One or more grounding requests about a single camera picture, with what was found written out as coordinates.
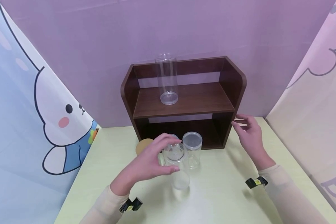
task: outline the cartoon bunny face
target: cartoon bunny face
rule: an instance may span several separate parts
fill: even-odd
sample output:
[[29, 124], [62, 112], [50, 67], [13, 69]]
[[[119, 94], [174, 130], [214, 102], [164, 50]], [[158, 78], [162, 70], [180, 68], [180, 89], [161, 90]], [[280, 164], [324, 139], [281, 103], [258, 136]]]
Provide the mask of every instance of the cartoon bunny face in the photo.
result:
[[91, 129], [92, 117], [50, 68], [36, 77], [35, 103], [45, 136], [55, 146], [73, 144]]

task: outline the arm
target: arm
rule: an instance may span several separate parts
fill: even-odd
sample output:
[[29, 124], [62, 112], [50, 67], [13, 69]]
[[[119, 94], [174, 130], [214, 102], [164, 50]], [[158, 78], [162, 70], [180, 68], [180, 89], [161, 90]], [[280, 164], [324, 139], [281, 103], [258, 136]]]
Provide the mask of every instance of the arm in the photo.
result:
[[237, 115], [232, 122], [240, 142], [268, 184], [265, 186], [284, 224], [328, 224], [326, 219], [298, 189], [288, 173], [266, 153], [262, 131], [255, 118]]
[[126, 202], [132, 187], [137, 182], [179, 171], [176, 166], [159, 165], [158, 154], [168, 144], [180, 142], [181, 140], [165, 133], [154, 139], [117, 175], [111, 185], [104, 189], [80, 224], [116, 224], [122, 217], [119, 209]]

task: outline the pink cheek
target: pink cheek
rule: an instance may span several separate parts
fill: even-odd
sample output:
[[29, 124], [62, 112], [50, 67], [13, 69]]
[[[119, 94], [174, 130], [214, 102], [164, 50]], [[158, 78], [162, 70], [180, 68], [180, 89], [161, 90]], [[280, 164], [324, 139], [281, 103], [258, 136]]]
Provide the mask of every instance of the pink cheek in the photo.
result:
[[68, 117], [63, 117], [58, 122], [58, 127], [64, 128], [70, 123], [70, 119]]

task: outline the light green table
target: light green table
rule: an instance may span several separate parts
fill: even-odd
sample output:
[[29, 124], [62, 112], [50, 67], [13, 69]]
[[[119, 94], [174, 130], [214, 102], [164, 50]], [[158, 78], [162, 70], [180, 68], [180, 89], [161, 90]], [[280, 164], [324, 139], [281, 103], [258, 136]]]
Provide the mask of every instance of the light green table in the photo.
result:
[[[263, 118], [269, 155], [291, 175], [298, 187], [331, 224], [336, 213]], [[105, 186], [136, 156], [133, 127], [101, 129], [60, 210], [55, 224], [79, 223]], [[175, 191], [166, 176], [136, 184], [130, 198], [142, 207], [126, 212], [119, 223], [281, 223], [263, 187], [248, 189], [245, 180], [257, 171], [232, 129], [225, 149], [205, 150], [200, 169], [191, 172], [189, 191]]]

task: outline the cork lid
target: cork lid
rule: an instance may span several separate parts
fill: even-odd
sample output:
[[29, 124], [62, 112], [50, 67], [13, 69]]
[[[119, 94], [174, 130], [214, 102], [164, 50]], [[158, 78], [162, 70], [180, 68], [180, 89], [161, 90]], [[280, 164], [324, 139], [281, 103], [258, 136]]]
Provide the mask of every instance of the cork lid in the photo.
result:
[[138, 142], [136, 146], [136, 154], [139, 155], [149, 144], [153, 142], [153, 139], [147, 138]]

